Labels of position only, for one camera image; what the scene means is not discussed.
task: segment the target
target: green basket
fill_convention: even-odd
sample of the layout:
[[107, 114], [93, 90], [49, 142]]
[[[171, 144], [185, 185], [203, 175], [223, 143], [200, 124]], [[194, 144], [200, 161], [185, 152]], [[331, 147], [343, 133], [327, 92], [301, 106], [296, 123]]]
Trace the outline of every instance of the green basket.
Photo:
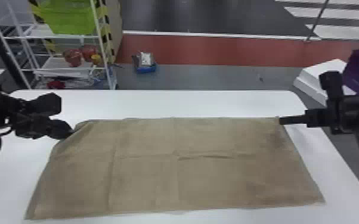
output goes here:
[[53, 33], [88, 35], [95, 30], [89, 0], [49, 0], [39, 7], [45, 23]]

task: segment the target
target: metal rod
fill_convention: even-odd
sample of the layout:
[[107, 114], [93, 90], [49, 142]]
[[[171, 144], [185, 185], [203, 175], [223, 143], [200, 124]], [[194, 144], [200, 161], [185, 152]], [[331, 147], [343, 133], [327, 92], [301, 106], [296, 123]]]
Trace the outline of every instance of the metal rod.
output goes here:
[[309, 32], [309, 35], [308, 35], [308, 36], [306, 37], [306, 39], [305, 39], [305, 42], [310, 41], [310, 38], [311, 38], [312, 35], [314, 34], [314, 30], [316, 29], [316, 26], [318, 25], [318, 22], [320, 21], [321, 16], [323, 15], [324, 10], [327, 8], [327, 5], [329, 4], [329, 1], [330, 1], [330, 0], [325, 0], [325, 2], [323, 3], [323, 6], [321, 7], [321, 10], [320, 10], [320, 12], [318, 13], [318, 16], [317, 16], [317, 18], [316, 18], [316, 21], [314, 22], [313, 27], [312, 27], [312, 29], [311, 29], [310, 32]]

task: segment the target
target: metal shelf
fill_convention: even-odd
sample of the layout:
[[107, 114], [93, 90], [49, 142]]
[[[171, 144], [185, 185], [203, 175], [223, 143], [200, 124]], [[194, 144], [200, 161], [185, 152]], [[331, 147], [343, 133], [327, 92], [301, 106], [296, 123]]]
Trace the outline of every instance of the metal shelf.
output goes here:
[[94, 69], [104, 69], [104, 67], [96, 68], [92, 63], [82, 59], [82, 64], [78, 67], [69, 67], [64, 58], [49, 58], [41, 69], [36, 69], [33, 73], [44, 77], [77, 77], [87, 78], [89, 72]]
[[[103, 0], [89, 0], [93, 12], [95, 24], [94, 34], [91, 35], [65, 35], [55, 34], [49, 25], [38, 23], [30, 7], [27, 11], [14, 11], [9, 0], [3, 0], [0, 4], [5, 4], [8, 11], [6, 15], [0, 18], [0, 37], [7, 54], [13, 60], [13, 63], [19, 69], [20, 75], [27, 87], [31, 85], [24, 75], [32, 73], [36, 80], [42, 80], [45, 77], [65, 76], [79, 79], [92, 78], [92, 73], [103, 71], [106, 75], [110, 89], [115, 88], [116, 78], [114, 68], [111, 68], [108, 56], [111, 49], [110, 41], [105, 41], [102, 37], [102, 27], [108, 26], [103, 11], [97, 10], [96, 5], [102, 5]], [[22, 49], [19, 56], [15, 54], [15, 48], [11, 44], [20, 45]], [[102, 66], [94, 66], [92, 63], [85, 62], [79, 67], [69, 67], [69, 64], [61, 57], [61, 53], [68, 49], [79, 49], [84, 45], [97, 46], [96, 49], [103, 60]]]
[[5, 39], [97, 39], [97, 35], [55, 34], [47, 24], [29, 24], [22, 36], [6, 36]]

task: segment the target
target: yellow and black tape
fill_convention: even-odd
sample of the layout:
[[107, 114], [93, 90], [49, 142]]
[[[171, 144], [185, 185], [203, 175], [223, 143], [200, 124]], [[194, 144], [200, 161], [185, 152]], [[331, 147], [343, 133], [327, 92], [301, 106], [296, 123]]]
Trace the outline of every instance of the yellow and black tape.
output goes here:
[[103, 42], [103, 48], [105, 49], [106, 57], [108, 62], [114, 63], [116, 59], [116, 53], [114, 51], [114, 43], [112, 38], [112, 28], [110, 27], [109, 11], [106, 5], [106, 0], [95, 0], [96, 1], [96, 13], [99, 20], [104, 20], [105, 23], [101, 27], [100, 34]]
[[[36, 0], [28, 0], [28, 1], [29, 1], [30, 7], [32, 9], [32, 13], [33, 13], [33, 16], [34, 16], [36, 22], [38, 22], [39, 24], [44, 24], [45, 20], [42, 18], [41, 10], [39, 8], [39, 5], [38, 5], [37, 1]], [[49, 51], [57, 52], [54, 40], [52, 40], [52, 39], [44, 39], [43, 40], [43, 45]]]

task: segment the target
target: black pole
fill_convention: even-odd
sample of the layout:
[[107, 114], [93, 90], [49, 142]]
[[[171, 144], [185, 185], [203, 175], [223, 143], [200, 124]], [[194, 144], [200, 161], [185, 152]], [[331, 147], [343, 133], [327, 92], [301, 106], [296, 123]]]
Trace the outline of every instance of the black pole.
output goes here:
[[327, 8], [327, 5], [329, 4], [329, 1], [330, 1], [330, 0], [325, 0], [325, 2], [323, 3], [323, 6], [322, 6], [322, 8], [321, 8], [321, 10], [320, 10], [320, 12], [319, 12], [317, 18], [316, 18], [316, 21], [314, 22], [313, 27], [312, 27], [312, 29], [310, 30], [310, 33], [309, 33], [309, 35], [308, 35], [308, 37], [306, 38], [305, 41], [310, 41], [310, 38], [311, 38], [312, 35], [314, 34], [314, 30], [316, 29], [316, 26], [318, 25], [318, 22], [320, 21], [321, 16], [323, 15], [324, 10]]
[[0, 37], [0, 57], [1, 60], [4, 62], [6, 69], [10, 73], [11, 77], [14, 79], [15, 83], [19, 86], [24, 86], [27, 88], [24, 80], [20, 76], [20, 72], [16, 65], [13, 63], [11, 57], [7, 54], [7, 51], [4, 47], [3, 41]]

